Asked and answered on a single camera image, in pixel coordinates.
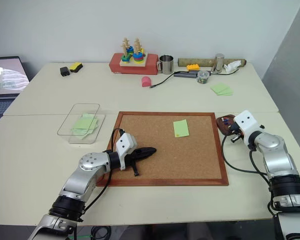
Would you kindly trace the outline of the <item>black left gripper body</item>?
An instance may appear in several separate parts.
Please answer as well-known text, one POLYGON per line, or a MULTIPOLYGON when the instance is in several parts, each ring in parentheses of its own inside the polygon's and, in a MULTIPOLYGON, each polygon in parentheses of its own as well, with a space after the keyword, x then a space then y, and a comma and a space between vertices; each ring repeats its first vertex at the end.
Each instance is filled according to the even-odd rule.
POLYGON ((131 162, 139 161, 141 159, 141 157, 142 157, 142 149, 137 148, 131 154, 127 154, 125 156, 125 165, 130 166, 131 162))

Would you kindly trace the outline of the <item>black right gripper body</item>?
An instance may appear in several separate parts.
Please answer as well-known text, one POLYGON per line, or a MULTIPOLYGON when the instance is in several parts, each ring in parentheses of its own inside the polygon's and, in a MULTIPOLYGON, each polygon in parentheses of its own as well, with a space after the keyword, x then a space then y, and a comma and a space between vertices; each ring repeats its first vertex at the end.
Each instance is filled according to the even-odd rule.
POLYGON ((230 125, 228 127, 228 135, 231 136, 231 135, 234 135, 235 136, 241 136, 241 139, 243 140, 244 139, 244 134, 243 132, 240 130, 240 126, 234 122, 232 125, 230 125))

